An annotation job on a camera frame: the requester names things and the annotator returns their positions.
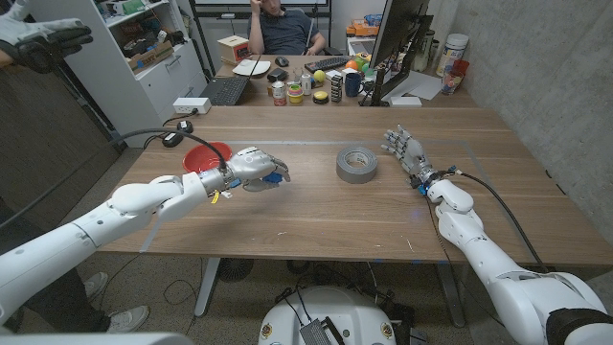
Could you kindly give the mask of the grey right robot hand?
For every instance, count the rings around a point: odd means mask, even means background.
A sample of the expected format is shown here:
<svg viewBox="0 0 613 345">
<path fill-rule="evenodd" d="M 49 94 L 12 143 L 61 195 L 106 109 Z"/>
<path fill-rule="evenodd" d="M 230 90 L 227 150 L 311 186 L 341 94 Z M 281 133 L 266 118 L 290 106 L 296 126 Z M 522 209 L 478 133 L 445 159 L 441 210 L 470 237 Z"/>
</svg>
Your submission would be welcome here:
<svg viewBox="0 0 613 345">
<path fill-rule="evenodd" d="M 425 182 L 435 172 L 420 142 L 401 125 L 397 130 L 388 129 L 384 137 L 388 143 L 381 147 L 394 155 L 410 176 Z"/>
</svg>

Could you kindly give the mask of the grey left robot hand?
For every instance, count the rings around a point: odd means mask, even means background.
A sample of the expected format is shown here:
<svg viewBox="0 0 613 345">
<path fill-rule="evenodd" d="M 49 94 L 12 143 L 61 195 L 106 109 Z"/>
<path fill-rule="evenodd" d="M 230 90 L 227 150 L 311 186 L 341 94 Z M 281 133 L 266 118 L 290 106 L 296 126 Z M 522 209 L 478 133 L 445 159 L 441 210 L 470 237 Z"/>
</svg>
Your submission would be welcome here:
<svg viewBox="0 0 613 345">
<path fill-rule="evenodd" d="M 283 179 L 286 182 L 290 181 L 285 162 L 256 147 L 237 152 L 227 162 L 227 167 L 248 192 L 276 188 Z"/>
</svg>

